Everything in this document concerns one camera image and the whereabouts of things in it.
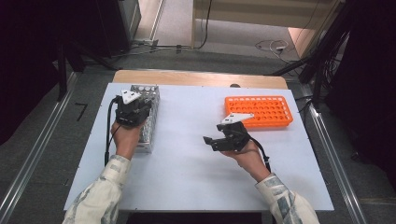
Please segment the aluminium rail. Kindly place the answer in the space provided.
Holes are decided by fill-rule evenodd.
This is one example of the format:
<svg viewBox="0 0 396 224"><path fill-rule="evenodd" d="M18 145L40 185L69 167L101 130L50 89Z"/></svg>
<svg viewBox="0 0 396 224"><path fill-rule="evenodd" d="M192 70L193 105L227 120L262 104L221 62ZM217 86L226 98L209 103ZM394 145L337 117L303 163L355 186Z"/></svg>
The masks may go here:
<svg viewBox="0 0 396 224"><path fill-rule="evenodd" d="M308 111L316 126L320 141L324 147L330 166L332 167L332 172L340 189L347 211L350 214L352 223L368 224L367 218L362 211L361 204L349 181L347 172L338 157L321 114L318 113L312 105L309 106Z"/></svg>
<svg viewBox="0 0 396 224"><path fill-rule="evenodd" d="M72 72L67 79L68 90L64 97L55 104L40 135L31 147L27 158L6 191L5 198L0 203L0 224L7 224L20 197L22 196L42 154L74 92L80 73Z"/></svg>

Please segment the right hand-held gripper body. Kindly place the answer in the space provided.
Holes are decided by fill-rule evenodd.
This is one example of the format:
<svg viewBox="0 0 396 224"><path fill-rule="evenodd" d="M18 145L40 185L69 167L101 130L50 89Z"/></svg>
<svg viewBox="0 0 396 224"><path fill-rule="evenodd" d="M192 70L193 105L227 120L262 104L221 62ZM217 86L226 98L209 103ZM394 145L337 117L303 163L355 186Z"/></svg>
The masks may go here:
<svg viewBox="0 0 396 224"><path fill-rule="evenodd" d="M224 134L224 138L218 139L219 142L231 143L232 150L240 151L250 139L242 121L253 117L252 113L230 113L217 125L218 130Z"/></svg>

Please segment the black metal stand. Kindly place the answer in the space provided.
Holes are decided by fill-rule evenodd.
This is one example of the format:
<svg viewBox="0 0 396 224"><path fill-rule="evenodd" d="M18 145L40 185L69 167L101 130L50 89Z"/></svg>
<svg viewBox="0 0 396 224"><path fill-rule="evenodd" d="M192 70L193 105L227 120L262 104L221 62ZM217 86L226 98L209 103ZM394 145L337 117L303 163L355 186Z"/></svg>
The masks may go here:
<svg viewBox="0 0 396 224"><path fill-rule="evenodd" d="M298 76L299 81L302 84L307 84L312 78L315 79L313 96L310 100L314 107L318 107L319 104L320 90L322 81L325 78L326 67L344 43L353 23L352 14L356 1L346 0L332 25L312 53L272 73L272 76L280 77L293 69L303 66L304 69Z"/></svg>
<svg viewBox="0 0 396 224"><path fill-rule="evenodd" d="M63 43L58 44L57 53L58 53L58 73L59 73L58 101L61 102L67 93L66 64L65 64L65 53L64 53Z"/></svg>

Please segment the grey power strip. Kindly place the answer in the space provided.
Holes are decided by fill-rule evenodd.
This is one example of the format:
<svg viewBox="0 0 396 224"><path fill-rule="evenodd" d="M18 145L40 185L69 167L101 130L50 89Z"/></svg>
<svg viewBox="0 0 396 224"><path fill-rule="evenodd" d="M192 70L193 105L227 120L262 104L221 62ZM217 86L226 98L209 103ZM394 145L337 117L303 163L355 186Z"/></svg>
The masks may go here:
<svg viewBox="0 0 396 224"><path fill-rule="evenodd" d="M155 48L158 45L158 39L135 39L132 44L134 46L148 46Z"/></svg>

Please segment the orange test tube rack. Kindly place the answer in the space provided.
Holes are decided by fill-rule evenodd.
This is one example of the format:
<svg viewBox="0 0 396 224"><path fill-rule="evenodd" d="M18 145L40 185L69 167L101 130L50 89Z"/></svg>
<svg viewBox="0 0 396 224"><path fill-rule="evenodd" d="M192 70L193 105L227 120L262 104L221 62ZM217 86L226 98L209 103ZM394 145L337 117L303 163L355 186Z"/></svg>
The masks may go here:
<svg viewBox="0 0 396 224"><path fill-rule="evenodd" d="M252 114L242 121L246 128L287 127L293 122L287 101L280 95L228 96L224 106L226 115Z"/></svg>

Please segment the dark cabinet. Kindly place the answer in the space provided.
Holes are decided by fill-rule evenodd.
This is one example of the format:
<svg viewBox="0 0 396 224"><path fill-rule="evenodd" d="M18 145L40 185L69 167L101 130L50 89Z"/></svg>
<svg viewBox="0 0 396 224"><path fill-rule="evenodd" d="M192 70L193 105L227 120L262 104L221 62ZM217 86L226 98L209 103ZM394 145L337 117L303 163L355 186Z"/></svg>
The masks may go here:
<svg viewBox="0 0 396 224"><path fill-rule="evenodd" d="M131 49L141 21L138 0L96 0L105 35L105 55L112 57Z"/></svg>

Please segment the person's right hand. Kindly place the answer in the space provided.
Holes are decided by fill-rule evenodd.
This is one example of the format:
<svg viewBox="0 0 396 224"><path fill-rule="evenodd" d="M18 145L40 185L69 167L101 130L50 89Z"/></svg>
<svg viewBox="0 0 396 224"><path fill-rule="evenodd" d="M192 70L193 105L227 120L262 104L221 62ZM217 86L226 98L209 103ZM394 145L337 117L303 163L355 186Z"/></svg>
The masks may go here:
<svg viewBox="0 0 396 224"><path fill-rule="evenodd" d="M241 151L222 151L221 154L236 160L237 164L257 182L263 181L271 174L264 165L258 147L252 141L248 141Z"/></svg>

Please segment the beige cabinet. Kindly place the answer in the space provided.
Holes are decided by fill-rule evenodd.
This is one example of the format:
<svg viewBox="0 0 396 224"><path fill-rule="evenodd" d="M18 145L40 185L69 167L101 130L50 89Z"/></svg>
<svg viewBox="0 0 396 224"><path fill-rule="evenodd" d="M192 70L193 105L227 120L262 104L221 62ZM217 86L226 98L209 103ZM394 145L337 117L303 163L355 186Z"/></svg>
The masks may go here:
<svg viewBox="0 0 396 224"><path fill-rule="evenodd" d="M193 44L195 20L209 16L215 21L231 21L287 27L297 54L308 55L327 30L346 0L193 0Z"/></svg>

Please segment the perforated metal test tube rack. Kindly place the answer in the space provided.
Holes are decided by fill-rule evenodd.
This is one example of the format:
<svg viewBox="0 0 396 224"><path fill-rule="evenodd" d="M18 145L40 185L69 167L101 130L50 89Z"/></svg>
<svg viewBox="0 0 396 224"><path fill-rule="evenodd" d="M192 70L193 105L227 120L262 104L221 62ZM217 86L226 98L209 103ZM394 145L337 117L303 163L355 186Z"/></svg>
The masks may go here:
<svg viewBox="0 0 396 224"><path fill-rule="evenodd" d="M160 90L157 85L132 85L131 91L141 94L143 99L151 101L151 109L145 125L141 129L136 153L151 153L154 145L154 132L156 128L157 114L160 103Z"/></svg>

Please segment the person's left hand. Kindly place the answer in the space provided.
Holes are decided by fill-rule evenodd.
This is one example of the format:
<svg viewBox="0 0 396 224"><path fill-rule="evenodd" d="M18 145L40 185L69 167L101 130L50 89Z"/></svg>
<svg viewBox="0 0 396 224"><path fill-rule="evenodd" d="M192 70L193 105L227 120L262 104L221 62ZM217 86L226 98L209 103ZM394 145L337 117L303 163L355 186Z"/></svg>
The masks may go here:
<svg viewBox="0 0 396 224"><path fill-rule="evenodd" d="M111 133L116 145L116 154L131 160L140 139L143 125L137 127L124 127L116 121L111 126Z"/></svg>

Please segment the white board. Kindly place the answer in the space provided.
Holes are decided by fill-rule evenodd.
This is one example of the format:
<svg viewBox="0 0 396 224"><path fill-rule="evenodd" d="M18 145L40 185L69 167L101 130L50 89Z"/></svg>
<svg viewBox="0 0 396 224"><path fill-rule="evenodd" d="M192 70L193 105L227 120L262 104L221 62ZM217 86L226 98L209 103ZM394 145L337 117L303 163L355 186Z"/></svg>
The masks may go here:
<svg viewBox="0 0 396 224"><path fill-rule="evenodd" d="M260 212L268 209L255 180L234 160L215 152L205 137L219 138L228 96L271 95L271 89L161 85L153 148L137 153L123 189L120 209L141 212ZM264 147L273 172L317 211L332 200L289 90L279 91L292 123L251 130Z"/></svg>

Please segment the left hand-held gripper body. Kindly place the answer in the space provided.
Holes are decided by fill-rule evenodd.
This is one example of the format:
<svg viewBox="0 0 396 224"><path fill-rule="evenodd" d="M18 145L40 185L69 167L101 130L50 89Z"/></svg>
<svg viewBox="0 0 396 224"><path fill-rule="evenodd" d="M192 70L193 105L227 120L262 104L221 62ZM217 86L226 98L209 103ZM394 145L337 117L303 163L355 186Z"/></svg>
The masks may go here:
<svg viewBox="0 0 396 224"><path fill-rule="evenodd" d="M152 100L135 91L121 90L116 122L127 127L140 126L149 116Z"/></svg>

